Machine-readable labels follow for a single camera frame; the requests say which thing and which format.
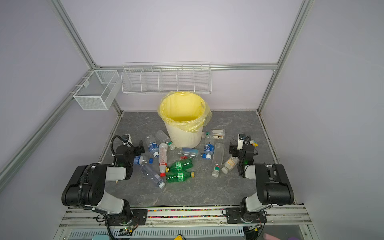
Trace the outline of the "small bottle orange label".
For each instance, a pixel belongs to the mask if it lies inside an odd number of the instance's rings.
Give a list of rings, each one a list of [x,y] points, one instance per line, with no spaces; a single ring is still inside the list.
[[[238,157],[229,157],[229,159],[224,163],[222,166],[222,172],[224,174],[229,173],[231,170],[234,169],[234,167],[239,163]]]

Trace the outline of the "crushed clear bottle white cap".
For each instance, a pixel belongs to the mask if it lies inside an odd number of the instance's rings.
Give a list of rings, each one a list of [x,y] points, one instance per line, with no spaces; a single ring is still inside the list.
[[[141,167],[141,172],[149,177],[160,189],[163,189],[166,186],[163,178],[149,165],[143,165]]]

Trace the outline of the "tall clear bottle green cap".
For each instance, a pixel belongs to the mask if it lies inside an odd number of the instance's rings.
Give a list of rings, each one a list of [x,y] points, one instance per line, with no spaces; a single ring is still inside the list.
[[[213,171],[212,171],[212,176],[215,178],[217,178],[220,175],[220,169],[223,163],[224,152],[225,152],[225,145],[222,143],[216,143],[214,156],[213,156]]]

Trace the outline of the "blue label water bottle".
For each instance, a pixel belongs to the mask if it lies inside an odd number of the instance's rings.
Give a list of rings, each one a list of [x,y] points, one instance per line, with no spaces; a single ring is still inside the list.
[[[214,155],[215,144],[214,139],[212,137],[205,138],[205,145],[203,150],[203,159],[210,160]]]

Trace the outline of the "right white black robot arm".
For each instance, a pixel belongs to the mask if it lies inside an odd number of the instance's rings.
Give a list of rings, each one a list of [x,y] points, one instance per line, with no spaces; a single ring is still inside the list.
[[[225,208],[223,215],[229,224],[264,224],[266,210],[273,205],[285,206],[294,203],[294,192],[281,164],[254,163],[254,146],[249,144],[240,150],[230,144],[229,154],[239,162],[236,164],[240,177],[255,181],[256,192],[243,198],[239,207]]]

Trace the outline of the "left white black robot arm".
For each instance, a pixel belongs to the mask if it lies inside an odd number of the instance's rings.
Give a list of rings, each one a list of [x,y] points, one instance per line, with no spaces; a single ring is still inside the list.
[[[132,210],[129,202],[117,198],[105,190],[106,182],[129,180],[134,171],[134,158],[145,152],[143,141],[137,146],[129,136],[115,135],[110,148],[113,155],[111,164],[92,163],[78,166],[62,193],[62,203],[68,207],[78,207],[103,217],[107,227],[143,226],[147,212]]]

